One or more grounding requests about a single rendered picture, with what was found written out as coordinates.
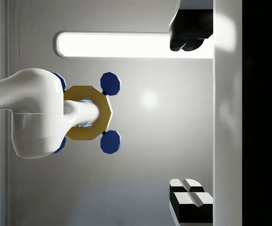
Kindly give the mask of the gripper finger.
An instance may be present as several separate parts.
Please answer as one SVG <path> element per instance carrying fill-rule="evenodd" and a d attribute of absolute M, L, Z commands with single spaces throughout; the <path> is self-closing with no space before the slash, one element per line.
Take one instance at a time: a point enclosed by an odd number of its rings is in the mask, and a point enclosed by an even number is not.
<path fill-rule="evenodd" d="M 213 34 L 213 10 L 179 9 L 170 25 L 170 50 L 193 51 Z"/>
<path fill-rule="evenodd" d="M 169 208 L 176 226 L 213 226 L 213 197 L 194 179 L 170 180 Z"/>

